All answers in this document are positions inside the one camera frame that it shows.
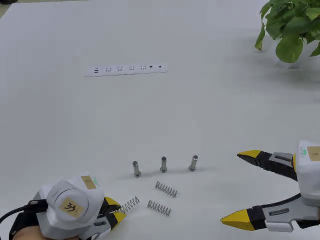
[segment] white table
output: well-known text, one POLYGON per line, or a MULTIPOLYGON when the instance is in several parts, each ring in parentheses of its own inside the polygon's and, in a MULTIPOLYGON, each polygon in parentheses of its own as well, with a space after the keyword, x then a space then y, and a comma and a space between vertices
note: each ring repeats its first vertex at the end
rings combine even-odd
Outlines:
MULTIPOLYGON (((298 185, 237 152, 320 142, 319 71, 277 68, 253 45, 263 0, 96 0, 15 4, 0 19, 0 213, 42 184, 90 172, 140 205, 116 239, 319 239, 320 229, 241 231, 236 210, 298 185), (96 64, 167 62, 168 73, 84 77, 96 64), (197 171, 187 170, 194 154, 197 171), (159 171, 167 156, 168 172, 159 171), (142 177, 134 178, 138 160, 142 177), (172 199, 156 180, 176 187, 172 199), (165 217, 149 199, 172 208, 165 217)), ((0 226, 2 239, 14 217, 0 226)))

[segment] sticker with number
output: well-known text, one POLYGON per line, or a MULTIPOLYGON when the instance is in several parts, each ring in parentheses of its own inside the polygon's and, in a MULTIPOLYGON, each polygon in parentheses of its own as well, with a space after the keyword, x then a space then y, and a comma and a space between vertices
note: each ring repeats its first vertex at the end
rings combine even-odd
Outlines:
POLYGON ((64 211, 66 214, 71 215, 74 218, 79 218, 80 215, 84 212, 84 208, 73 201, 71 198, 67 197, 62 204, 60 205, 59 209, 64 211))
POLYGON ((308 146, 307 150, 311 161, 320 162, 320 146, 308 146))
POLYGON ((97 188, 94 181, 92 180, 92 178, 90 176, 82 176, 81 178, 82 178, 87 189, 91 190, 91 189, 97 188))

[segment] power strip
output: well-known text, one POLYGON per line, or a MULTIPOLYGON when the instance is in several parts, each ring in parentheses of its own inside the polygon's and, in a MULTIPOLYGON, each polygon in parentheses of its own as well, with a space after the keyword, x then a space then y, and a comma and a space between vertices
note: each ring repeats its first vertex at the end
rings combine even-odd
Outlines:
POLYGON ((167 64, 128 64, 128 65, 108 65, 93 67, 86 74, 86 77, 101 77, 127 74, 153 74, 168 72, 167 64))

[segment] metal spring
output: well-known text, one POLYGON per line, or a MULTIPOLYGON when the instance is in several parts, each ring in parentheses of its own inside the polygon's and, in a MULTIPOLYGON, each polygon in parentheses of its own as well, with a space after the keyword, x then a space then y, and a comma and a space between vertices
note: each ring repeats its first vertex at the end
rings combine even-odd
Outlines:
POLYGON ((120 209, 113 211, 112 213, 126 213, 128 212, 130 209, 134 208, 135 205, 137 205, 138 203, 140 203, 140 200, 135 196, 134 198, 132 198, 130 201, 128 201, 127 203, 125 203, 124 205, 121 206, 120 209))
POLYGON ((161 214, 164 214, 166 216, 170 216, 171 213, 171 208, 168 208, 160 203, 157 203, 155 201, 149 200, 148 205, 147 205, 148 209, 153 209, 158 211, 161 214))
POLYGON ((178 193, 178 190, 173 189, 172 187, 169 187, 168 185, 165 185, 159 181, 156 181, 155 188, 160 189, 161 191, 165 192, 166 194, 168 194, 174 198, 176 197, 176 195, 178 193))

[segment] metal bolt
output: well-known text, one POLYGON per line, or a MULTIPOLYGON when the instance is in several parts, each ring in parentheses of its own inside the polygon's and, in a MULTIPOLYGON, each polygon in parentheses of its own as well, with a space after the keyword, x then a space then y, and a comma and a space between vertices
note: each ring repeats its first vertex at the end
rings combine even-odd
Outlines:
POLYGON ((137 161, 133 161, 132 165, 133 165, 134 176, 136 178, 140 177, 141 176, 141 172, 139 171, 138 162, 137 161))
POLYGON ((192 158, 191 164, 189 166, 189 171, 190 172, 194 172, 196 170, 197 161, 198 161, 198 156, 194 155, 193 158, 192 158))
POLYGON ((160 167, 160 171, 164 174, 167 172, 167 158, 165 156, 163 156, 161 158, 161 167, 160 167))

